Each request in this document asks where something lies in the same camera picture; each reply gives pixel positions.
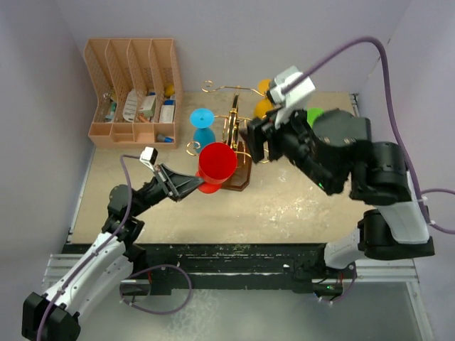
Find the green wine glass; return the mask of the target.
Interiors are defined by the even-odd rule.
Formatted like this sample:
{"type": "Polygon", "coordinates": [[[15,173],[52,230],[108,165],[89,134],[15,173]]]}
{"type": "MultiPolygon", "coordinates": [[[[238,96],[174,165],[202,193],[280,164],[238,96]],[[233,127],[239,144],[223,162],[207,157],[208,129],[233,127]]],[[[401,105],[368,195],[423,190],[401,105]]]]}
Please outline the green wine glass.
{"type": "Polygon", "coordinates": [[[314,122],[324,113],[322,108],[308,108],[306,110],[306,118],[308,125],[313,128],[314,122]]]}

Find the red wine glass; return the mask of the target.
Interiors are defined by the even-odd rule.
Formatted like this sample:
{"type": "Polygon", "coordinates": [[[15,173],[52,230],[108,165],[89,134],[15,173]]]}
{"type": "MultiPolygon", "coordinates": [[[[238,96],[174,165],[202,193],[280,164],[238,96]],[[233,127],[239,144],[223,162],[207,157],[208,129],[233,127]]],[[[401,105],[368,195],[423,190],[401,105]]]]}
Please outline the red wine glass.
{"type": "Polygon", "coordinates": [[[208,144],[199,154],[198,172],[203,184],[198,187],[204,194],[213,194],[221,189],[237,167],[236,153],[226,144],[208,144]]]}

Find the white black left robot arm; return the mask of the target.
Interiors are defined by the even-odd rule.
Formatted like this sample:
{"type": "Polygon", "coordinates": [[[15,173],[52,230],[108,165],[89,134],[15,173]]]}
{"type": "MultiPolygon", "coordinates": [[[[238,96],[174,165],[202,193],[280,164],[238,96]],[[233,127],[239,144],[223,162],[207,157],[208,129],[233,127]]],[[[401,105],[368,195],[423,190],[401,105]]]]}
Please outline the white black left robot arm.
{"type": "Polygon", "coordinates": [[[203,183],[164,164],[151,167],[153,177],[134,190],[130,183],[109,194],[102,231],[77,263],[45,293],[32,292],[23,303],[21,334],[28,340],[76,340],[89,314],[127,277],[146,271],[146,252],[136,245],[144,222],[137,219],[162,200],[178,202],[203,183]]]}

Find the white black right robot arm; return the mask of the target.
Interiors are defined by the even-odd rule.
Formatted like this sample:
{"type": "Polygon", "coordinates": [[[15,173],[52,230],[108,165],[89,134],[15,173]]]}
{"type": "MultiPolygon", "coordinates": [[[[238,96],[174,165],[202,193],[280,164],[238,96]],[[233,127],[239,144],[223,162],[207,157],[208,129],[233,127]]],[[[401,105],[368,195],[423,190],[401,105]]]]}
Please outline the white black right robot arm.
{"type": "Polygon", "coordinates": [[[349,182],[350,199],[372,207],[348,236],[323,247],[316,260],[322,277],[332,278],[362,258],[389,261],[435,254],[402,148],[374,142],[369,119],[332,109],[309,124],[306,111],[298,110],[277,128],[276,118],[273,110],[240,130],[254,163],[286,157],[325,194],[341,194],[349,182]]]}

